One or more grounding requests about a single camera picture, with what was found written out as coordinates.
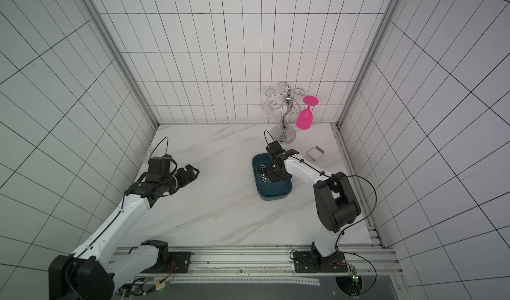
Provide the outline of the teal storage box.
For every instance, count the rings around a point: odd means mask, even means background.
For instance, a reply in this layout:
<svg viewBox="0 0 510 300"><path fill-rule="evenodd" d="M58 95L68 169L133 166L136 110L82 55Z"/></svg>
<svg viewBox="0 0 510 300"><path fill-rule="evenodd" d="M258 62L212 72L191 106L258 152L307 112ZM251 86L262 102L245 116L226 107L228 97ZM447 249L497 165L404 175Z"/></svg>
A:
<svg viewBox="0 0 510 300"><path fill-rule="evenodd" d="M256 190L262 200L278 200L286 198L293 189L290 179L275 181L272 162L267 153L255 155L252 158L252 170Z"/></svg>

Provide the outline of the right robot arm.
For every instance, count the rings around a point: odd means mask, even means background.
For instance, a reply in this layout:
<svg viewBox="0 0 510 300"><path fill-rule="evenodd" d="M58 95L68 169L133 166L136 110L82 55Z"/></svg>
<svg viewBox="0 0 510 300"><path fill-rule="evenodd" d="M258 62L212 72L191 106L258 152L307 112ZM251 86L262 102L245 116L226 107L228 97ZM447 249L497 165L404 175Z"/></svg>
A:
<svg viewBox="0 0 510 300"><path fill-rule="evenodd" d="M338 242L361 215L361 207L350 179L343 172L331 173L306 161L296 150L284 150L278 142L266 146L271 164L266 168L269 182L298 178L313 187L320 233L311 245L313 265L318 269L340 261Z"/></svg>

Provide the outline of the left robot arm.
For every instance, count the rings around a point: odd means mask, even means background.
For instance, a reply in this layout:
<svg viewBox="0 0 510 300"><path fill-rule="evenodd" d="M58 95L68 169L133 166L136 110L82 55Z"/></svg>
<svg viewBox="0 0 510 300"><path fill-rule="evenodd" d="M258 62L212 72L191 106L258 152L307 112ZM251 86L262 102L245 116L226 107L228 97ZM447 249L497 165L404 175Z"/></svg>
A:
<svg viewBox="0 0 510 300"><path fill-rule="evenodd" d="M146 240L121 260L112 256L132 227L159 200L195 181L200 171L178 167L171 155L149 160L147 172L124 193L120 205L84 243L49 265L50 299L111 299L141 273L186 272L169 251L168 243Z"/></svg>

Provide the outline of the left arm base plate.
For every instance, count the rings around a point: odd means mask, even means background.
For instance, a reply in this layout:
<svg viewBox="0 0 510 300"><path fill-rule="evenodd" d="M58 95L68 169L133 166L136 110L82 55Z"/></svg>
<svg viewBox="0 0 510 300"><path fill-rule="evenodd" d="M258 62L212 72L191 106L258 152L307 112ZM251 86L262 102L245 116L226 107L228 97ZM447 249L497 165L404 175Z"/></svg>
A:
<svg viewBox="0 0 510 300"><path fill-rule="evenodd" d="M161 257L158 271L161 273L187 273L191 264L191 252L167 252Z"/></svg>

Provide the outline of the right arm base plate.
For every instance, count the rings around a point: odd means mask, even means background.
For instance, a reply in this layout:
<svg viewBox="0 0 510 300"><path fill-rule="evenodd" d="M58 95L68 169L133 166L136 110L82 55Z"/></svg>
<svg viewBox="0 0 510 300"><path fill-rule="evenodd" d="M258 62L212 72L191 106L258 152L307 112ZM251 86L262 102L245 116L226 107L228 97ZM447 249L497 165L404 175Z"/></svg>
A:
<svg viewBox="0 0 510 300"><path fill-rule="evenodd" d="M349 271L343 252L334 252L328 257L322 257L318 252L292 250L290 259L296 273L347 273Z"/></svg>

